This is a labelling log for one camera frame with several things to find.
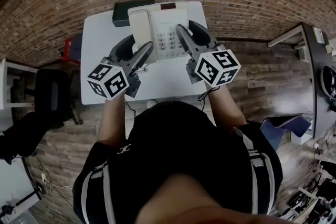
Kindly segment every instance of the white desk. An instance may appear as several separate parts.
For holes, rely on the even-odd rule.
[[[205,16],[200,2],[188,2],[188,18],[206,27]],[[126,36],[132,34],[131,27],[115,27],[112,22],[113,11],[89,16],[85,19],[81,65],[80,86],[83,104],[104,103],[105,99],[95,94],[87,76],[108,56],[111,49]],[[148,72],[139,73],[141,85],[135,98],[126,95],[127,101],[168,98],[202,94],[206,91],[203,81],[191,84],[185,65],[189,56],[159,60],[148,66]]]
[[[3,59],[0,63],[0,109],[5,108],[18,108],[22,106],[34,106],[34,103],[10,103],[7,102],[7,88],[12,86],[8,83],[9,79],[18,79],[18,76],[7,75],[8,67],[15,68],[23,71],[36,73],[38,69],[18,65],[16,63],[7,62],[6,59]]]

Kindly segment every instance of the telephone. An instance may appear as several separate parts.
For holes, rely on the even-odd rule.
[[[138,48],[149,41],[154,44],[154,50],[146,63],[187,56],[176,34],[178,24],[188,29],[187,5],[187,2],[156,3],[128,10]]]

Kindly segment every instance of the desk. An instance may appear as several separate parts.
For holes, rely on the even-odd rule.
[[[15,68],[23,71],[37,73],[38,69],[18,65],[16,63],[7,62],[6,59],[3,59],[0,63],[0,109],[5,108],[18,108],[22,106],[34,106],[34,103],[10,103],[7,102],[7,80],[18,79],[18,76],[7,75],[8,67]]]
[[[205,16],[200,2],[188,2],[188,18],[206,27]],[[83,104],[101,104],[105,99],[95,94],[87,76],[108,56],[111,49],[123,38],[132,34],[131,27],[115,27],[113,11],[89,16],[85,19],[81,65],[80,87]],[[185,70],[189,56],[159,60],[148,66],[148,72],[139,73],[141,85],[135,98],[125,96],[127,101],[169,98],[202,94],[206,91],[203,81],[191,84]]]
[[[325,65],[332,67],[334,64],[331,54],[328,54],[325,50],[325,45],[329,43],[326,34],[323,32],[325,44],[320,44],[316,41],[312,26],[301,23],[269,42],[268,46],[274,46],[298,33],[302,33],[303,45],[307,46],[310,58],[314,98],[312,134],[314,138],[320,138],[325,135],[326,130],[336,121],[336,113],[330,110],[330,99],[322,91],[320,83],[321,68]]]

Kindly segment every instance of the person's right arm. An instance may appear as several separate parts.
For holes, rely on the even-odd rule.
[[[226,85],[220,86],[216,91],[208,94],[212,114],[216,126],[226,133],[230,133],[234,127],[238,128],[247,124],[245,117],[235,101]]]

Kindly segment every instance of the shirt logo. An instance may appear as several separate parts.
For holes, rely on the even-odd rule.
[[[119,155],[119,154],[122,154],[122,153],[124,153],[124,152],[126,152],[126,151],[129,151],[130,149],[129,149],[128,147],[129,147],[130,145],[131,145],[131,144],[129,144],[129,145],[125,146],[125,147],[121,147],[121,148],[120,148],[120,152],[118,152],[117,154]]]

